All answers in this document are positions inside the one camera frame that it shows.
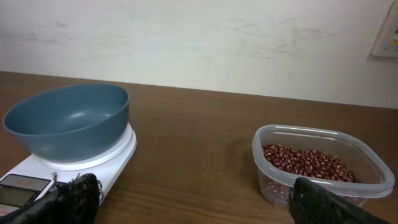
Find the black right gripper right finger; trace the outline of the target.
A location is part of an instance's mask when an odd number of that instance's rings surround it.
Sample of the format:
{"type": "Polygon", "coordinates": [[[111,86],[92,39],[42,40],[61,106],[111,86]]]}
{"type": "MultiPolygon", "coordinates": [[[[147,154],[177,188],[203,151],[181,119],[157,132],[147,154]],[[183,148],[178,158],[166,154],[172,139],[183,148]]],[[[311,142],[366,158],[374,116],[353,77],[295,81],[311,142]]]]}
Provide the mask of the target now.
{"type": "Polygon", "coordinates": [[[389,224],[304,177],[290,188],[287,207],[295,224],[389,224]]]}

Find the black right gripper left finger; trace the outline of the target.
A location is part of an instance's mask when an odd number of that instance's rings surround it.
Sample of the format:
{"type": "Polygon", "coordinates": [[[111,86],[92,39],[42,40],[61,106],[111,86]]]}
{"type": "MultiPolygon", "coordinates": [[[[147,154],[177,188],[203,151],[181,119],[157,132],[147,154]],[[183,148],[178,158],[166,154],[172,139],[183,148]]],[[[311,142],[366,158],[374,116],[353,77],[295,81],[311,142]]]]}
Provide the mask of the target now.
{"type": "Polygon", "coordinates": [[[102,185],[92,173],[76,176],[56,190],[1,218],[1,224],[94,224],[102,185]]]}

